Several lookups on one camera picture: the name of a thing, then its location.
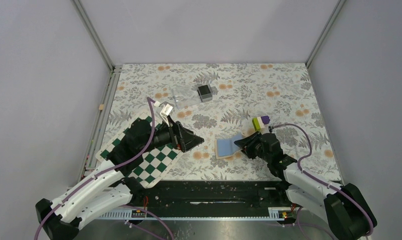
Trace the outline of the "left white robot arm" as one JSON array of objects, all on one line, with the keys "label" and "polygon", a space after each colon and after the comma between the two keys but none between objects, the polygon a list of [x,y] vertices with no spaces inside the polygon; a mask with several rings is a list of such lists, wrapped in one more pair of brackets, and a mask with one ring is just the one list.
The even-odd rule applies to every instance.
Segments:
[{"label": "left white robot arm", "polygon": [[38,232],[51,240],[71,240],[102,214],[139,205],[144,190],[160,182],[182,153],[204,142],[171,118],[171,105],[161,106],[161,124],[153,112],[136,118],[101,149],[100,165],[89,175],[57,198],[37,202]]}]

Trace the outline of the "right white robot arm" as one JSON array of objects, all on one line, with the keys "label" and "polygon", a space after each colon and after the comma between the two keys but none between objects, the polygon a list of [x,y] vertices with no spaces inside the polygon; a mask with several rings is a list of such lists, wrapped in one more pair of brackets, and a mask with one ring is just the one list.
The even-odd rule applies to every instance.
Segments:
[{"label": "right white robot arm", "polygon": [[264,160],[272,175],[286,184],[275,193],[277,203],[306,208],[325,221],[337,239],[357,240],[372,234],[377,226],[357,186],[341,185],[301,169],[299,161],[283,152],[275,134],[256,132],[234,144],[248,158]]}]

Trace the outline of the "tan card holder wallet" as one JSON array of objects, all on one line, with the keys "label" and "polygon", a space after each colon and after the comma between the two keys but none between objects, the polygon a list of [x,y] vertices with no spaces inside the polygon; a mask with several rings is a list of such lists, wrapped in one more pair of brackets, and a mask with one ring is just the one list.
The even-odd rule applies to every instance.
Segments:
[{"label": "tan card holder wallet", "polygon": [[244,156],[241,147],[235,144],[236,141],[245,139],[247,136],[238,133],[230,138],[218,138],[215,140],[215,156],[216,159],[225,159],[235,157],[236,155]]}]

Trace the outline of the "black credit card stack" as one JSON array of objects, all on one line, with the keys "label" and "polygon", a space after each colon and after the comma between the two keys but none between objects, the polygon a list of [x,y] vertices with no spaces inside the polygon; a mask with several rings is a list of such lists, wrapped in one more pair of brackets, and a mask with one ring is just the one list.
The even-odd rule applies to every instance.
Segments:
[{"label": "black credit card stack", "polygon": [[209,85],[201,85],[197,88],[199,98],[202,103],[211,101],[213,98],[211,88]]}]

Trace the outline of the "clear acrylic card box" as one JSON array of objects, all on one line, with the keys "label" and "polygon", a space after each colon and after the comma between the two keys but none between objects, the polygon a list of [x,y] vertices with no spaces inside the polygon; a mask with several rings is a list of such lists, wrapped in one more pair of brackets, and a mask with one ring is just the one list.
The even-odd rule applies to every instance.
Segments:
[{"label": "clear acrylic card box", "polygon": [[178,109],[183,109],[183,108],[197,105],[200,103],[206,103],[206,102],[201,102],[198,92],[197,92],[197,88],[202,85],[209,85],[209,84],[195,83],[195,84],[188,84],[188,85],[178,86],[178,87],[173,88],[172,95],[173,95],[173,100],[174,100],[175,106]]}]

